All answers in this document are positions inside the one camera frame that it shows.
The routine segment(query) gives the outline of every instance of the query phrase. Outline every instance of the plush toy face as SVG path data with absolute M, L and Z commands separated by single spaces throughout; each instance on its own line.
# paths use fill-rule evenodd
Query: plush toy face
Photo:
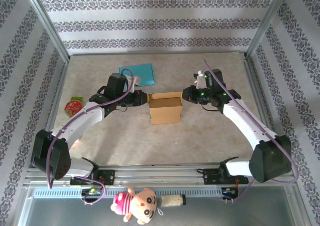
M 156 213 L 156 194 L 149 188 L 136 194 L 130 202 L 130 212 L 141 222 L 150 222 Z

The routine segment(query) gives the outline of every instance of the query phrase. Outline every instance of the floor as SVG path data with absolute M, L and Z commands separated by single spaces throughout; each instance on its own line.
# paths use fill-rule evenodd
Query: floor
M 69 119 L 64 106 L 72 96 L 83 97 L 85 104 L 121 66 L 152 63 L 155 84 L 140 89 L 173 92 L 194 85 L 193 73 L 205 70 L 203 58 L 212 69 L 222 71 L 227 88 L 235 89 L 259 117 L 239 53 L 92 55 L 71 57 L 55 127 Z M 182 102 L 181 122 L 175 124 L 151 125 L 147 104 L 125 113 L 114 111 L 70 150 L 71 156 L 86 157 L 99 165 L 220 162 L 251 153 L 246 138 L 229 119 L 186 101 Z

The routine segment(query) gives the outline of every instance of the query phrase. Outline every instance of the patterned wallpaper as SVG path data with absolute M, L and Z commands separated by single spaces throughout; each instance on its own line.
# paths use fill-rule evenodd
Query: patterned wallpaper
M 0 226 L 10 225 L 64 61 L 28 0 L 0 0 Z
M 73 53 L 246 51 L 272 0 L 41 0 Z
M 312 225 L 320 225 L 320 0 L 284 0 L 251 61 L 274 129 L 292 142 Z

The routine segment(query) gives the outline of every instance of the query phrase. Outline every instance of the plush doll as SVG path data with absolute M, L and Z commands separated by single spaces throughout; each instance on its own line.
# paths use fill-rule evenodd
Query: plush doll
M 157 198 L 155 192 L 149 188 L 135 194 L 132 187 L 128 192 L 120 192 L 113 198 L 111 210 L 116 214 L 124 215 L 123 220 L 128 222 L 131 215 L 138 219 L 139 224 L 145 224 L 151 221 L 156 213 Z

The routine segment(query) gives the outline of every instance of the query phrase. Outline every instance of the metal bracket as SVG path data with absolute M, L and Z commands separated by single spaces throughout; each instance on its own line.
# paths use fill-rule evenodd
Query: metal bracket
M 105 185 L 112 186 L 115 181 L 115 170 L 99 170 L 97 173 L 97 180 L 103 182 Z M 88 186 L 100 185 L 91 181 L 84 181 L 79 178 L 71 178 L 70 186 Z
M 236 184 L 238 179 L 238 184 L 248 184 L 249 180 L 244 176 L 230 176 L 226 179 L 222 179 L 218 168 L 205 168 L 197 169 L 198 173 L 203 176 L 203 181 L 205 185 L 221 185 L 221 184 Z

